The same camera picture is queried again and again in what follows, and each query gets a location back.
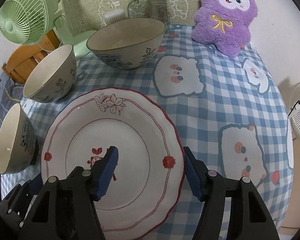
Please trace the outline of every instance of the bowl rim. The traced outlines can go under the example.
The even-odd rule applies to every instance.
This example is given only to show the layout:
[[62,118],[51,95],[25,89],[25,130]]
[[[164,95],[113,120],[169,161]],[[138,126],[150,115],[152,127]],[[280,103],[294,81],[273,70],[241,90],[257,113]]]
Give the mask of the bowl rim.
[[[8,169],[8,167],[9,167],[9,163],[10,163],[10,160],[11,160],[11,156],[12,156],[12,152],[13,152],[14,146],[15,146],[15,144],[16,144],[17,133],[18,133],[18,127],[19,127],[19,125],[20,125],[20,116],[21,116],[21,111],[22,111],[22,108],[21,108],[20,103],[14,104],[14,105],[10,108],[10,110],[7,112],[6,117],[7,117],[8,113],[10,112],[10,114],[11,114],[12,111],[19,111],[18,125],[17,125],[16,134],[14,135],[14,140],[13,140],[13,144],[12,144],[12,149],[10,150],[10,156],[9,156],[9,160],[8,160],[7,166],[5,167],[5,170],[4,170],[2,173],[0,172],[0,174],[6,174],[7,169]],[[0,127],[0,131],[1,131],[1,128],[3,127],[3,125],[4,125],[4,121],[5,121],[5,120],[6,120],[6,118],[3,119],[3,122],[2,122],[1,127]]]
[[[160,22],[160,23],[163,24],[163,27],[164,27],[164,28],[163,28],[163,31],[162,31],[159,35],[157,35],[157,36],[155,36],[155,37],[153,37],[153,38],[151,38],[151,39],[148,39],[148,40],[146,40],[146,41],[141,41],[141,42],[138,42],[138,43],[135,43],[135,44],[132,44],[132,45],[123,46],[123,47],[119,47],[119,48],[115,48],[115,49],[124,49],[124,48],[127,48],[127,47],[132,47],[132,46],[135,46],[135,45],[142,44],[142,43],[144,43],[144,42],[151,41],[151,40],[153,40],[153,39],[156,39],[156,38],[160,37],[160,36],[163,35],[163,34],[165,33],[165,31],[166,31],[166,25],[165,25],[162,21],[159,21],[159,20],[153,19],[153,18],[129,18],[129,19],[125,19],[125,20],[122,20],[122,21],[115,22],[115,23],[109,24],[109,25],[107,25],[107,26],[104,26],[104,27],[102,27],[100,30],[102,30],[102,29],[104,29],[104,28],[107,28],[107,27],[109,27],[110,25],[113,25],[113,24],[118,24],[118,23],[123,22],[123,21],[130,21],[130,20],[134,20],[134,19],[147,19],[147,20],[150,19],[150,20],[154,20],[154,21]],[[100,30],[96,31],[95,33],[93,33],[93,35],[91,35],[91,36],[88,38],[87,43],[86,43],[87,48],[88,48],[89,50],[91,50],[91,51],[111,51],[111,50],[115,50],[115,49],[98,49],[98,50],[97,50],[97,49],[91,49],[91,48],[88,46],[89,40],[92,38],[92,36],[96,35],[96,33],[98,33]]]
[[[52,54],[53,52],[57,51],[58,49],[62,48],[62,47],[65,47],[65,46],[72,46],[72,50],[71,52],[69,53],[68,57],[65,59],[65,61],[70,57],[71,53],[74,52],[74,46],[72,44],[65,44],[65,45],[62,45],[60,46],[59,48],[56,48],[55,50],[53,50],[50,54]],[[60,65],[60,67],[58,67],[58,69],[52,74],[52,76],[36,91],[34,92],[32,95],[26,97],[25,96],[25,87],[26,87],[26,84],[27,84],[27,81],[30,79],[31,75],[34,73],[34,70],[30,73],[30,75],[28,76],[27,80],[26,80],[26,83],[25,83],[25,86],[23,88],[23,92],[22,92],[22,95],[24,98],[32,98],[36,93],[38,93],[40,90],[42,90],[42,88],[53,78],[53,76],[60,70],[61,66],[64,64],[64,62]]]

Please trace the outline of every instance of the blue checkered tablecloth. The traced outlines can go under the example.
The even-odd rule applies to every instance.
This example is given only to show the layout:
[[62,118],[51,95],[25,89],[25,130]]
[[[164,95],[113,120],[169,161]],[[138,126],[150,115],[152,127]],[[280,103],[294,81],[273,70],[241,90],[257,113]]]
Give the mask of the blue checkered tablecloth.
[[[292,138],[287,136],[287,112],[279,90],[259,54],[250,45],[242,49],[238,57],[229,58],[218,52],[213,45],[192,41],[192,29],[189,25],[172,25],[163,38],[160,52],[146,67],[136,71],[108,67],[92,53],[83,57],[78,64],[76,83],[63,99],[50,104],[35,102],[31,107],[28,115],[36,128],[39,145],[42,147],[50,125],[60,111],[69,102],[94,88],[122,87],[147,95],[161,105],[176,124],[182,144],[189,146],[194,156],[204,161],[208,168],[221,174],[225,172],[226,163],[223,165],[220,159],[220,131],[225,136],[228,127],[239,130],[243,126],[248,131],[249,125],[252,125],[257,131],[254,137],[263,152],[266,171],[266,177],[258,184],[258,191],[279,228],[287,211],[293,178],[287,150]],[[175,95],[171,94],[171,90],[167,94],[163,92],[158,80],[155,80],[155,71],[165,56],[195,59],[203,91],[197,92],[195,88],[193,93],[176,92]],[[248,65],[250,73],[249,69],[244,68],[247,59],[264,71],[268,86],[255,84],[255,79],[250,78],[249,75],[255,69]],[[180,78],[177,68],[175,73],[176,77],[171,78],[171,81],[178,83]],[[36,166],[28,167],[23,172],[3,175],[2,198],[17,183],[23,184],[39,173],[40,160]],[[192,196],[185,180],[177,206],[167,220],[144,239],[192,239],[202,208],[203,204]],[[226,200],[220,239],[226,237],[229,216],[230,200]]]

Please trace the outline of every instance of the tablecloth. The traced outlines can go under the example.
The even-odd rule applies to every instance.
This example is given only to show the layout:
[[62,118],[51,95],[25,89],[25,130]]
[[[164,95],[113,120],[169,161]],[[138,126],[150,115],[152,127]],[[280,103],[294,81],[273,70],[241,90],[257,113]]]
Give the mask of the tablecloth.
[[[108,67],[92,53],[83,57],[76,83],[64,98],[31,106],[28,115],[39,145],[58,113],[78,96],[105,87],[140,91],[165,109],[183,146],[209,169],[232,178],[249,176],[279,228],[293,178],[292,136],[280,92],[249,44],[238,57],[229,58],[213,45],[192,41],[192,29],[172,25],[155,57],[135,71]],[[40,160],[23,172],[3,175],[2,197],[39,173]],[[177,206],[144,239],[192,239],[202,208],[185,180]],[[226,236],[229,215],[227,199],[220,239]]]

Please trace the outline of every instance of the bowl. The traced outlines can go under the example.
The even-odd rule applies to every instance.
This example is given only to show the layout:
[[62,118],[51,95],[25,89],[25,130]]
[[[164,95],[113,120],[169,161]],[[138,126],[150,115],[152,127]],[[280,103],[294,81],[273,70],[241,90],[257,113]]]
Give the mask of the bowl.
[[15,104],[0,128],[0,174],[23,171],[32,161],[36,143],[35,130],[21,108]]
[[87,41],[87,47],[103,63],[120,69],[142,67],[158,51],[165,24],[156,19],[132,18],[103,27]]
[[51,103],[64,97],[75,82],[77,63],[71,44],[55,49],[28,77],[23,97],[40,103]]

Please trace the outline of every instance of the glass jar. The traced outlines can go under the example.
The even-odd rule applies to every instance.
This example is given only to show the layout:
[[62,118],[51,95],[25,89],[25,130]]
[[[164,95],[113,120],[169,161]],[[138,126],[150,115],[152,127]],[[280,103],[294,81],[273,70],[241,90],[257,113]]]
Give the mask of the glass jar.
[[153,18],[162,21],[166,30],[170,27],[170,0],[131,0],[129,18]]

